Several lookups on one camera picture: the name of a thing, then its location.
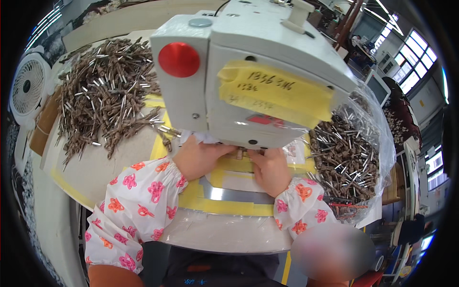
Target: red button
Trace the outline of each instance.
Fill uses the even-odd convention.
[[[171,76],[186,78],[199,69],[199,54],[187,43],[174,42],[165,45],[158,55],[161,68]]]

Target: sewing machine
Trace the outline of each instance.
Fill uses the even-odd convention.
[[[314,128],[286,120],[292,113],[276,117],[251,110],[247,103],[241,107],[222,100],[218,73],[233,60],[272,67],[328,89],[328,113],[346,100],[357,85],[354,75],[306,21],[314,7],[301,0],[292,4],[232,0],[216,17],[213,11],[176,15],[151,36],[173,127],[208,132],[223,143],[251,149],[282,147]]]

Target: person's right hand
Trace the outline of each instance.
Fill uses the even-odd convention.
[[[277,197],[290,184],[291,175],[287,166],[287,159],[281,148],[265,150],[264,156],[247,150],[252,161],[255,181],[267,194]]]

